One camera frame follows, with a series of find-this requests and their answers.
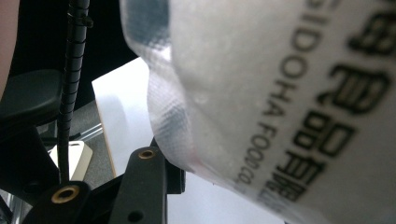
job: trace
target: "black bracket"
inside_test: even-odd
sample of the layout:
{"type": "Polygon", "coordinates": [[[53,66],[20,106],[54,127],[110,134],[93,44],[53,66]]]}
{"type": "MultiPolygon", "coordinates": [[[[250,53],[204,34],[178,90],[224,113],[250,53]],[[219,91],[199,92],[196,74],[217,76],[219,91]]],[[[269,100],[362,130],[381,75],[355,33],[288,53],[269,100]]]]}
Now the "black bracket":
{"type": "Polygon", "coordinates": [[[50,189],[23,224],[164,224],[166,194],[184,189],[185,172],[169,163],[158,147],[143,147],[131,155],[124,175],[97,189],[78,181],[50,189]]]}

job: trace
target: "black coiled cable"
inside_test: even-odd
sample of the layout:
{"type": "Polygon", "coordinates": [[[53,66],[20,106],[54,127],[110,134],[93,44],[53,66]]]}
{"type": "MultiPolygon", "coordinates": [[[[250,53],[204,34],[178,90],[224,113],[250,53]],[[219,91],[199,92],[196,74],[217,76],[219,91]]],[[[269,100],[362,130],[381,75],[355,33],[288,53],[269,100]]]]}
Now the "black coiled cable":
{"type": "Polygon", "coordinates": [[[77,97],[78,82],[84,55],[87,27],[93,26],[88,17],[90,0],[70,0],[67,12],[67,42],[64,84],[58,116],[58,166],[61,183],[69,181],[69,135],[77,97]]]}

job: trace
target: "black armrest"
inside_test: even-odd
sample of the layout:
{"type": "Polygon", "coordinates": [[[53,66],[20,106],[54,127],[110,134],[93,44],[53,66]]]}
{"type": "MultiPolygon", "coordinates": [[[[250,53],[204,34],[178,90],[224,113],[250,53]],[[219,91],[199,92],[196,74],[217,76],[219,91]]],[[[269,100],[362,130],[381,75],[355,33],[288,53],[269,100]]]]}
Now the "black armrest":
{"type": "Polygon", "coordinates": [[[8,79],[0,102],[0,141],[59,112],[63,74],[38,70],[8,79]]]}

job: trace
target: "white plastic bag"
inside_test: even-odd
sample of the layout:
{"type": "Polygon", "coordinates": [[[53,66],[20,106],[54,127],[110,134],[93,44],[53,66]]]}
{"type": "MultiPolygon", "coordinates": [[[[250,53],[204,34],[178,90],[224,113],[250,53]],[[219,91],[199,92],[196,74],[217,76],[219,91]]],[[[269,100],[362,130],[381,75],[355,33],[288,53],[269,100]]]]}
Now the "white plastic bag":
{"type": "Polygon", "coordinates": [[[396,223],[394,1],[120,2],[170,162],[290,223],[396,223]]]}

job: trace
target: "brass screw hole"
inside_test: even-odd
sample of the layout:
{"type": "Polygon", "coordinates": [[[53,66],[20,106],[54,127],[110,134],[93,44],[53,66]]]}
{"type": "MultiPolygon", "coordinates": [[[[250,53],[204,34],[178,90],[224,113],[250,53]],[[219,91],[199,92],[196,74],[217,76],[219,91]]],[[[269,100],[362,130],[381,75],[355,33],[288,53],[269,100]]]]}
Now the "brass screw hole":
{"type": "Polygon", "coordinates": [[[61,189],[58,189],[53,195],[52,195],[52,202],[53,203],[67,203],[72,201],[78,196],[79,193],[79,186],[77,185],[71,185],[71,186],[66,186],[61,189]]]}
{"type": "Polygon", "coordinates": [[[139,158],[143,160],[151,159],[155,156],[155,153],[151,150],[142,151],[139,153],[139,158]]]}

